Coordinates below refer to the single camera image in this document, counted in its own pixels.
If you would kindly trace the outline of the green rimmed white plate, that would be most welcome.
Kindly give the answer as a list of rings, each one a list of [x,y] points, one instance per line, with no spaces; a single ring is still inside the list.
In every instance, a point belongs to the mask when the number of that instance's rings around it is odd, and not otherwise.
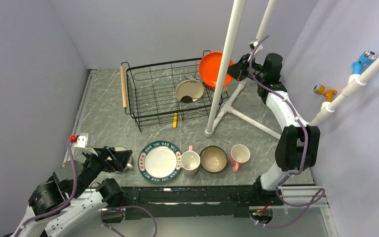
[[[172,142],[148,143],[138,157],[139,172],[149,182],[169,182],[181,171],[181,156],[179,147]]]

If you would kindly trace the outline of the orange plate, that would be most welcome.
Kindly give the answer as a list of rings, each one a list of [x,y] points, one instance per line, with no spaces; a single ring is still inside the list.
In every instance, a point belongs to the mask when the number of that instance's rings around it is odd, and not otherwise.
[[[202,57],[199,63],[199,74],[203,82],[209,87],[216,87],[222,59],[222,52],[213,51]]]

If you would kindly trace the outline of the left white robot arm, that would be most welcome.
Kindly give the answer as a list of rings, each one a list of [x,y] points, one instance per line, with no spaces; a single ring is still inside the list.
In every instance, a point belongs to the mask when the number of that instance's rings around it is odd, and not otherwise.
[[[117,207],[123,190],[114,178],[104,179],[84,200],[71,206],[101,172],[122,172],[132,161],[132,150],[124,147],[95,148],[83,153],[84,162],[66,162],[39,184],[28,200],[26,213],[11,237],[62,236],[97,209]]]

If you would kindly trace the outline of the cream plate with black spot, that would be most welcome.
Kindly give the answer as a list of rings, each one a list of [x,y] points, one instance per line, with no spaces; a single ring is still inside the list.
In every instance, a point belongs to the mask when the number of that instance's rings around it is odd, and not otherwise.
[[[195,79],[184,80],[175,89],[178,101],[191,103],[199,100],[204,94],[204,85]]]

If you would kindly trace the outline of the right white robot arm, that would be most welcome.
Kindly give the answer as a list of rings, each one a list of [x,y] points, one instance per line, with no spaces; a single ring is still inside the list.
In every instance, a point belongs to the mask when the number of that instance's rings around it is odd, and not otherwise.
[[[253,201],[258,205],[266,204],[271,199],[271,191],[289,177],[315,166],[317,160],[320,130],[309,125],[291,103],[280,81],[282,66],[283,58],[279,54],[268,54],[262,65],[246,54],[227,70],[237,81],[249,78],[258,83],[258,95],[273,112],[282,130],[275,150],[275,163],[259,177],[261,186],[252,191]]]

